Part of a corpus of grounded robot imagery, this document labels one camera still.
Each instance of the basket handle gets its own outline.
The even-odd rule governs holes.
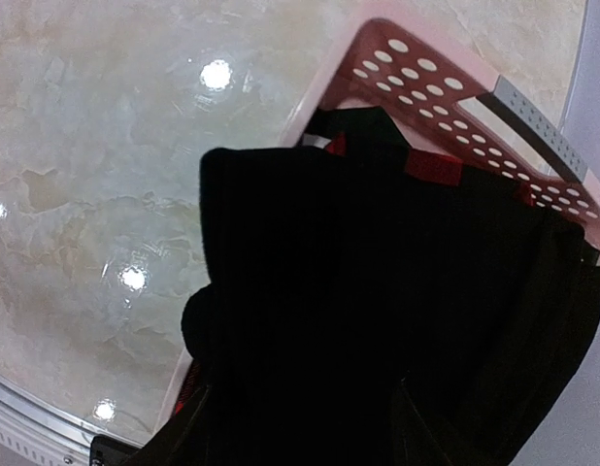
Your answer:
[[[582,184],[587,165],[554,125],[517,88],[500,76],[494,90],[478,100],[536,150],[568,183]]]

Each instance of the red fabric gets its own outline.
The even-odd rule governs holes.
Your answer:
[[[333,153],[335,155],[339,155],[341,157],[346,156],[346,135],[344,133],[339,133],[335,138],[325,147],[326,151]]]
[[[422,182],[459,186],[462,161],[447,155],[410,149],[404,171]]]
[[[182,390],[180,391],[180,395],[177,398],[177,403],[175,404],[174,415],[183,409],[185,403],[187,403],[187,401],[196,391],[200,373],[200,364],[198,364],[196,361],[192,361],[192,364],[190,364],[190,368],[185,375],[185,379],[183,380]]]
[[[531,186],[525,183],[520,183],[520,188],[514,193],[514,197],[522,201],[527,206],[533,207],[533,190]]]

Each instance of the pink plastic basket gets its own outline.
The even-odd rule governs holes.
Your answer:
[[[559,176],[532,167],[462,104],[476,98]],[[329,52],[281,140],[293,146],[317,106],[382,106],[418,149],[529,183],[535,202],[582,224],[600,249],[600,183],[552,124],[491,66],[401,3],[369,3]]]

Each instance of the marble floor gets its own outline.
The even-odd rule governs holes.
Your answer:
[[[584,2],[401,0],[554,122]],[[199,157],[274,145],[357,3],[0,0],[0,376],[150,437],[208,282]]]

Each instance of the red tag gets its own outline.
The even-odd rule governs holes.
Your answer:
[[[520,187],[514,193],[514,198],[522,201],[527,206],[533,207],[533,190],[528,184],[520,183]]]
[[[423,182],[459,186],[462,161],[448,155],[410,149],[404,171]]]
[[[340,157],[345,157],[347,150],[346,135],[344,133],[339,133],[332,141],[330,141],[328,146],[325,147],[325,150],[335,155],[339,155]]]

